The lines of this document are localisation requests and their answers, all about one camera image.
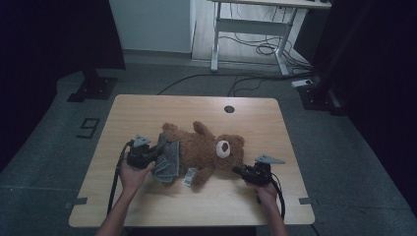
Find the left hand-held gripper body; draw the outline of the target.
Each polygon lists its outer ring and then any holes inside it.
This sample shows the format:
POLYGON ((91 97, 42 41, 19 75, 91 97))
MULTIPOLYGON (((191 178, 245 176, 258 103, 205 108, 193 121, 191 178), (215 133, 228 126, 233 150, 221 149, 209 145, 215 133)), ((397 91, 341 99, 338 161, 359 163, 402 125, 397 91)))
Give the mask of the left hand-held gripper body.
POLYGON ((136 135, 127 156, 127 163, 137 169, 145 169, 151 162, 156 161, 156 147, 149 146, 150 140, 136 135))

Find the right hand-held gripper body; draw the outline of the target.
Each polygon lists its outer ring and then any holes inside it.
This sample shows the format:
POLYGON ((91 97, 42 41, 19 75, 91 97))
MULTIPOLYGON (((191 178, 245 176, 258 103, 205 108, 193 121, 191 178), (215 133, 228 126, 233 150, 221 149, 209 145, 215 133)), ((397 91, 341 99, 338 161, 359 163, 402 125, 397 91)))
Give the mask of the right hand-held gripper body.
POLYGON ((271 165, 272 164, 284 164, 285 161, 276 157, 272 157, 266 154, 258 156, 255 160, 254 166, 247 165, 246 171, 248 175, 248 181, 250 184, 257 186, 264 186, 271 182, 271 165))

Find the person's right hand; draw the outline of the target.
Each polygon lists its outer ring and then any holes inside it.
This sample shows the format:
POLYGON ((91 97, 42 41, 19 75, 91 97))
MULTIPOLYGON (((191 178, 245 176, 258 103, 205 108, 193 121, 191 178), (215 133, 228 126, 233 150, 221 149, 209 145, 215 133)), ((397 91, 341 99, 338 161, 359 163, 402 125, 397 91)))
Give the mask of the person's right hand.
POLYGON ((257 186, 248 183, 248 186, 253 188, 258 194, 260 202, 263 206, 276 205, 277 191, 272 183, 264 186, 257 186))

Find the person's left hand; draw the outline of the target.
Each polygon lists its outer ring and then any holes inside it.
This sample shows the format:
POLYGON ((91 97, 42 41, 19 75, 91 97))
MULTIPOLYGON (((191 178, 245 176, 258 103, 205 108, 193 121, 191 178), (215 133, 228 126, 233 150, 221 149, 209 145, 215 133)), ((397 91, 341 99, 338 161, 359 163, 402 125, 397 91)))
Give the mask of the person's left hand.
POLYGON ((120 167, 120 178, 123 186, 122 195, 133 198, 154 167, 155 162, 153 161, 145 169, 135 169, 124 160, 120 167))

